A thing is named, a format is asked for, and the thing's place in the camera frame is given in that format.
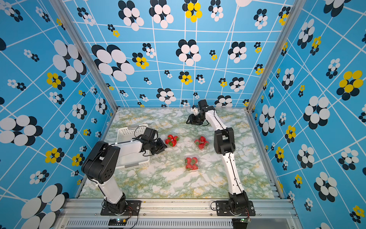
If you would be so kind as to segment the white perforated plastic basket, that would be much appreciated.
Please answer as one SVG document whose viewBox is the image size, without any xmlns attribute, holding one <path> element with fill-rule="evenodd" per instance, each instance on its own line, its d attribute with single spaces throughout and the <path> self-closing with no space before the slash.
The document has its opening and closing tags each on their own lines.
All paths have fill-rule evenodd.
<svg viewBox="0 0 366 229">
<path fill-rule="evenodd" d="M 150 164 L 150 158 L 143 156 L 142 143 L 133 138 L 143 134 L 147 124 L 138 127 L 122 127 L 117 131 L 116 146 L 120 148 L 116 169 L 135 169 Z"/>
</svg>

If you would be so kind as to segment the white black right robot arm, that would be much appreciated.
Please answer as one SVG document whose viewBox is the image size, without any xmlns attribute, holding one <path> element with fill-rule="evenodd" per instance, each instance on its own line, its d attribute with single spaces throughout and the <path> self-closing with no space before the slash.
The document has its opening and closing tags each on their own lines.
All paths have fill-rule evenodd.
<svg viewBox="0 0 366 229">
<path fill-rule="evenodd" d="M 216 109 L 209 106 L 206 100 L 200 100 L 197 106 L 191 108 L 192 114 L 189 115 L 186 123 L 196 126 L 203 125 L 207 121 L 213 127 L 214 150 L 220 155 L 228 181 L 229 206 L 233 215 L 249 215 L 250 205 L 245 188 L 239 178 L 234 158 L 235 140 L 234 130 L 227 127 L 220 119 Z"/>
</svg>

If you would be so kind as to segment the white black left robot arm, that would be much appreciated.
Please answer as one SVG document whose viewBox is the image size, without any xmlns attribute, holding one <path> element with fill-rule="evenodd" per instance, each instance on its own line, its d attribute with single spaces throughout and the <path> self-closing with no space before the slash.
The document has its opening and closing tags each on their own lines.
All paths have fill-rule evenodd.
<svg viewBox="0 0 366 229">
<path fill-rule="evenodd" d="M 160 138 L 156 140 L 133 140 L 109 144 L 99 141 L 95 144 L 90 154 L 82 165 L 82 172 L 87 178 L 96 183 L 104 194 L 102 203 L 102 215 L 123 215 L 126 212 L 133 213 L 133 208 L 128 206 L 126 195 L 118 187 L 114 172 L 121 153 L 133 154 L 146 151 L 150 155 L 159 154 L 167 148 Z"/>
</svg>

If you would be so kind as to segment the small green circuit board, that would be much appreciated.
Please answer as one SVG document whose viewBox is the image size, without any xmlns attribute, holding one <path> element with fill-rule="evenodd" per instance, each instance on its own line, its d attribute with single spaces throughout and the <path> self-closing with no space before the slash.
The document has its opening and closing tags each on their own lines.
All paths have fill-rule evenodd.
<svg viewBox="0 0 366 229">
<path fill-rule="evenodd" d="M 125 226 L 127 219 L 110 219 L 108 226 Z"/>
</svg>

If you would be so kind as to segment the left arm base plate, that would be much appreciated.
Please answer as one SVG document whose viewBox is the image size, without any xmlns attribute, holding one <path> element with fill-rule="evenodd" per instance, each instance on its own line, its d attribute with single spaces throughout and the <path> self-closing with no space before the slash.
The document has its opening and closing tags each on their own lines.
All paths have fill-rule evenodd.
<svg viewBox="0 0 366 229">
<path fill-rule="evenodd" d="M 138 216 L 142 201 L 140 200 L 120 200 L 112 204 L 107 200 L 102 202 L 102 216 Z"/>
</svg>

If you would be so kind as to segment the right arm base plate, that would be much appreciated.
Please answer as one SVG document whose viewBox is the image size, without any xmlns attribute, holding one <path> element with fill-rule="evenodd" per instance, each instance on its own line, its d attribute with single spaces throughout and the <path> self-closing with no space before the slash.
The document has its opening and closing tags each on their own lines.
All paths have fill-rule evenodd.
<svg viewBox="0 0 366 229">
<path fill-rule="evenodd" d="M 233 203 L 228 200 L 217 200 L 212 202 L 211 208 L 216 211 L 217 216 L 228 217 L 253 217 L 256 215 L 255 208 L 252 201 L 249 201 L 246 206 L 234 207 Z"/>
</svg>

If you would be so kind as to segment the aluminium front rail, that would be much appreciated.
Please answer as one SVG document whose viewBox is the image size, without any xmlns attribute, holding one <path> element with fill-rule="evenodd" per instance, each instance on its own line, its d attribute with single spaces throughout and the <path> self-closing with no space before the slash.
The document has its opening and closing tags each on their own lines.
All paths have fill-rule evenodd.
<svg viewBox="0 0 366 229">
<path fill-rule="evenodd" d="M 213 199 L 142 199 L 138 216 L 102 216 L 102 200 L 71 199 L 57 219 L 56 229 L 302 229 L 288 199 L 255 199 L 253 217 L 217 216 Z M 108 226 L 127 219 L 125 226 Z"/>
</svg>

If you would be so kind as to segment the aluminium corner post right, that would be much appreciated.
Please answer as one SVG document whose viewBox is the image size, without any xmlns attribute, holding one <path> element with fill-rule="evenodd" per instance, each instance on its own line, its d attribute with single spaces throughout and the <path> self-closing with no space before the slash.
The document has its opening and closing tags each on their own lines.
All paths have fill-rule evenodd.
<svg viewBox="0 0 366 229">
<path fill-rule="evenodd" d="M 273 50 L 271 51 L 271 54 L 269 56 L 267 63 L 265 65 L 264 72 L 263 72 L 262 76 L 259 78 L 259 81 L 258 81 L 258 83 L 254 89 L 254 92 L 252 94 L 252 97 L 250 99 L 249 106 L 247 107 L 247 112 L 249 114 L 251 114 L 251 111 L 252 111 L 253 107 L 255 106 L 257 99 L 259 98 L 259 96 L 261 94 L 262 87 L 263 87 L 264 83 L 266 82 L 266 80 L 268 79 L 268 77 L 270 76 L 271 70 L 273 69 L 273 67 L 279 57 L 280 50 L 282 49 L 283 45 L 287 41 L 305 3 L 306 3 L 306 0 L 294 1 L 293 6 L 291 7 L 289 19 L 287 20 L 287 22 L 285 23 L 285 25 L 283 26 L 283 29 L 281 30 L 281 32 L 279 34 L 279 37 L 274 45 Z"/>
</svg>

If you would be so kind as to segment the aluminium corner post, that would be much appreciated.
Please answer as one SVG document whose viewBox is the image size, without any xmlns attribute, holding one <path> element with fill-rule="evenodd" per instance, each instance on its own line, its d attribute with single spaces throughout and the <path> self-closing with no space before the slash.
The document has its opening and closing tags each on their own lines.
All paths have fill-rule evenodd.
<svg viewBox="0 0 366 229">
<path fill-rule="evenodd" d="M 91 55 L 88 52 L 85 43 L 82 40 L 81 33 L 77 30 L 75 24 L 72 22 L 69 13 L 67 12 L 67 8 L 64 5 L 63 1 L 50 1 L 52 7 L 54 8 L 57 15 L 60 17 L 63 24 L 65 24 L 66 31 L 68 32 L 71 40 L 74 45 L 77 47 L 80 52 L 82 58 L 85 61 L 87 68 L 90 70 L 91 75 L 93 76 L 95 82 L 99 86 L 100 90 L 103 92 L 106 100 L 109 102 L 112 110 L 116 112 L 118 110 L 118 106 L 112 97 L 112 94 L 109 89 L 107 89 L 105 85 L 105 81 L 97 69 Z"/>
<path fill-rule="evenodd" d="M 265 65 L 264 72 L 263 72 L 262 76 L 259 78 L 259 81 L 258 81 L 258 83 L 254 89 L 254 92 L 252 94 L 252 97 L 250 99 L 249 106 L 247 107 L 247 112 L 249 114 L 251 114 L 251 111 L 252 111 L 253 107 L 255 106 L 257 99 L 259 98 L 259 96 L 261 94 L 262 87 L 263 87 L 264 83 L 266 82 L 266 80 L 268 79 L 268 77 L 270 76 L 271 70 L 273 69 L 273 67 L 279 57 L 280 50 L 282 49 L 283 45 L 287 41 L 305 3 L 306 3 L 306 0 L 294 1 L 293 6 L 291 7 L 289 19 L 287 20 L 287 22 L 285 23 L 285 25 L 283 26 L 283 29 L 281 30 L 281 32 L 279 34 L 279 37 L 274 45 L 273 50 L 271 51 L 271 54 L 269 56 L 267 63 Z"/>
</svg>

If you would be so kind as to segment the aluminium corner post left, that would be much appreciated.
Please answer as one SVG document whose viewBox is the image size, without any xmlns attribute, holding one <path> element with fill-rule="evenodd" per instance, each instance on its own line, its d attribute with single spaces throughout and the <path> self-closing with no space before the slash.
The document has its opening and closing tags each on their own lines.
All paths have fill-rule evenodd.
<svg viewBox="0 0 366 229">
<path fill-rule="evenodd" d="M 64 5 L 63 1 L 50 1 L 52 7 L 54 8 L 57 15 L 60 17 L 63 24 L 65 24 L 66 31 L 68 32 L 71 40 L 74 45 L 77 47 L 80 52 L 82 58 L 85 61 L 87 68 L 90 70 L 91 75 L 93 76 L 95 82 L 99 86 L 100 90 L 103 92 L 106 100 L 109 102 L 112 110 L 116 112 L 118 110 L 118 106 L 112 97 L 112 94 L 109 89 L 107 89 L 105 85 L 105 81 L 97 69 L 91 55 L 88 52 L 85 43 L 82 40 L 81 33 L 77 30 L 75 24 L 72 22 L 69 13 L 67 12 L 67 8 Z"/>
</svg>

